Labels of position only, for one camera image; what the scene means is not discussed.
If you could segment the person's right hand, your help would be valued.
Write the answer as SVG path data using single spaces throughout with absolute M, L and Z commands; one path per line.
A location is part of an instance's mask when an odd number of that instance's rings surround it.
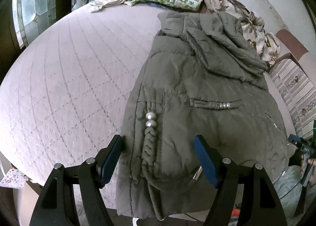
M 302 155 L 300 171 L 302 174 L 300 183 L 303 187 L 307 187 L 309 183 L 315 184 L 315 158 L 310 158 L 307 154 Z

